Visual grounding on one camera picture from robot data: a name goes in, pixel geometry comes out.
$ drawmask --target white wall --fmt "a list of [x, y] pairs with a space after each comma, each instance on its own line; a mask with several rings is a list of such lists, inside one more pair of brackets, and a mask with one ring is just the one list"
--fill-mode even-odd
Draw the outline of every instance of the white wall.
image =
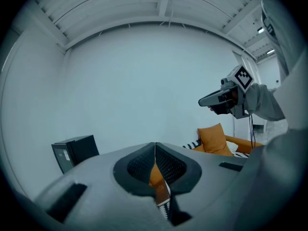
[[262, 84], [267, 85], [269, 89], [280, 86], [280, 73], [276, 56], [258, 64], [258, 70]]
[[1, 75], [1, 142], [22, 190], [34, 199], [62, 174], [51, 144], [63, 137], [57, 115], [64, 55], [37, 28], [14, 47]]
[[198, 100], [237, 65], [227, 44], [193, 29], [134, 26], [75, 47], [66, 70], [63, 139], [94, 134], [101, 154], [162, 141], [184, 145], [197, 128], [221, 123]]

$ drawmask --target black monitor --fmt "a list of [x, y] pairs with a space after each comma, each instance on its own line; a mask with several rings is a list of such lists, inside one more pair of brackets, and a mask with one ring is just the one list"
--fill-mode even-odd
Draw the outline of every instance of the black monitor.
[[99, 155], [93, 135], [68, 139], [51, 146], [62, 173], [90, 157]]

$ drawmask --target ceiling light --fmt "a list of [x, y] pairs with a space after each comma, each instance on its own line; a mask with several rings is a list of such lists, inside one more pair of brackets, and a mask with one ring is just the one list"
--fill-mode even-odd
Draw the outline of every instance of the ceiling light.
[[272, 54], [275, 50], [270, 50], [267, 55]]
[[258, 33], [263, 33], [263, 32], [264, 32], [264, 28], [260, 27], [260, 28], [258, 29]]

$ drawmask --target white ceiling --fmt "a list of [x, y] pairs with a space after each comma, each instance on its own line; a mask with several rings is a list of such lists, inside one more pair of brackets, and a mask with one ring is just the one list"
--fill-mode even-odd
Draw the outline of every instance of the white ceiling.
[[59, 30], [66, 37], [61, 41], [64, 49], [115, 26], [168, 23], [170, 19], [172, 23], [216, 33], [255, 59], [271, 49], [269, 40], [257, 31], [261, 27], [259, 0], [34, 0], [33, 3], [32, 6], [38, 5], [45, 13], [36, 11], [37, 17], [44, 21], [42, 17], [48, 17], [52, 23], [46, 21], [47, 27], [55, 25], [52, 30]]

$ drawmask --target orange pillow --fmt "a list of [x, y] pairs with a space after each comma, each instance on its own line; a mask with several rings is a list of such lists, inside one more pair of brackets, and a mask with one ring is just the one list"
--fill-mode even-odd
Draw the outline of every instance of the orange pillow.
[[220, 123], [210, 128], [198, 128], [198, 132], [205, 152], [233, 156]]
[[199, 151], [199, 152], [205, 152], [205, 151], [204, 151], [203, 144], [199, 145], [198, 147], [196, 147], [196, 148], [194, 148], [194, 149], [192, 149], [192, 150], [194, 150], [194, 151]]

